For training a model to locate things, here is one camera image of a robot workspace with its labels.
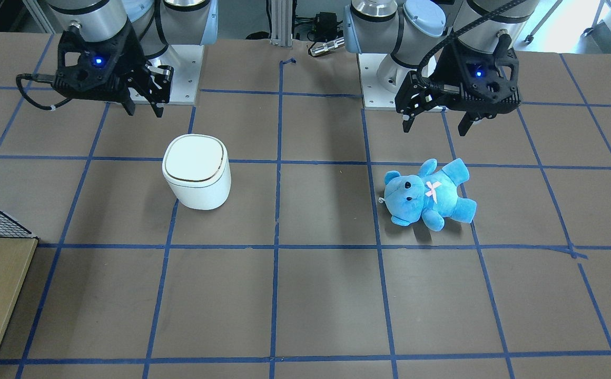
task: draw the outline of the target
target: silver cylinder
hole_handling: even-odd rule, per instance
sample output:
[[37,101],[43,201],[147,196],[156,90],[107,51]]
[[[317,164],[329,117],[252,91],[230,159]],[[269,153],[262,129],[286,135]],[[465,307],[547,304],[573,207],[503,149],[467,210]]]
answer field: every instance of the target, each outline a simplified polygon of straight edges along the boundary
[[[469,4],[465,2],[462,8],[460,8],[460,14],[458,14],[457,19],[455,19],[453,28],[455,31],[458,31],[470,22],[476,21],[479,17],[481,17],[481,15],[477,14],[471,9]],[[517,40],[520,32],[523,30],[523,26],[525,26],[525,21],[518,22],[517,24],[506,24],[490,19],[471,31],[464,33],[458,39],[473,50],[490,54],[495,51],[495,47],[498,45],[498,37],[496,36],[498,31],[505,29],[512,37],[511,45],[507,46],[507,48],[510,48],[514,45],[514,41]]]
[[197,2],[186,7],[163,4],[161,20],[167,42],[170,45],[200,45],[211,10],[212,2]]
[[351,6],[369,17],[387,17],[397,11],[395,0],[352,0]]
[[109,0],[100,7],[88,7],[91,12],[81,13],[83,9],[62,9],[51,4],[51,9],[62,26],[72,21],[81,25],[81,37],[87,42],[106,41],[121,31],[127,22],[127,13],[121,0]]

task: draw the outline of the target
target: teddy bear ear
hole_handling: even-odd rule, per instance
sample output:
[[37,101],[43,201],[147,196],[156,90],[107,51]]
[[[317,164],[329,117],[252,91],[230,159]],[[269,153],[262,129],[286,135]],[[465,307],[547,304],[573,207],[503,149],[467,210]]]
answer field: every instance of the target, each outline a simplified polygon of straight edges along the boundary
[[400,176],[401,174],[399,173],[399,171],[388,171],[385,174],[385,185],[390,183],[390,180],[395,179],[395,177],[400,177]]

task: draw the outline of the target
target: metal bracket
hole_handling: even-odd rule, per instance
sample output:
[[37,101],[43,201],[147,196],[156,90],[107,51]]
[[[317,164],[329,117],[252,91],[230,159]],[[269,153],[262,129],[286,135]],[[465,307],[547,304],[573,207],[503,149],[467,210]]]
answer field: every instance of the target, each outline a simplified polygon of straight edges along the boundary
[[[168,65],[174,68],[168,104],[195,105],[204,50],[204,46],[199,45],[170,45],[163,55],[150,60],[155,67]],[[130,96],[135,104],[149,103],[132,88],[130,88]]]
[[[364,108],[378,111],[396,111],[395,96],[385,89],[378,80],[376,72],[378,66],[387,54],[359,54],[359,79],[361,81],[361,91],[364,96]],[[441,112],[446,109],[444,106],[435,106],[428,112]]]
[[270,43],[283,47],[291,47],[291,25],[293,15],[292,0],[270,0]]

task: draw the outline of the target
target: white trash can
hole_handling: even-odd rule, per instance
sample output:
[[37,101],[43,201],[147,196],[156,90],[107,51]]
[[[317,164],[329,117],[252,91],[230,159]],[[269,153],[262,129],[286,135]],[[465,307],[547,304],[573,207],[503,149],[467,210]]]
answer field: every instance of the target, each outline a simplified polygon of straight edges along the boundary
[[181,204],[192,209],[219,208],[231,191],[226,146],[211,136],[176,137],[165,151],[163,175]]

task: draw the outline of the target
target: blue teddy bear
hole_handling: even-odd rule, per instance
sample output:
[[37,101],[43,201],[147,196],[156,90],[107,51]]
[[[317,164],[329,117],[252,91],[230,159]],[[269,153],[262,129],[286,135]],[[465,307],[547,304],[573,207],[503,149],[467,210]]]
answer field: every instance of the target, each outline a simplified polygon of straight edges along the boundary
[[385,174],[385,203],[392,214],[392,222],[408,226],[421,216],[433,231],[444,227],[444,217],[461,223],[471,223],[476,213],[476,202],[458,196],[458,185],[469,179],[469,170],[458,158],[441,171],[436,170],[436,159],[420,167],[418,175],[401,176],[397,171]]

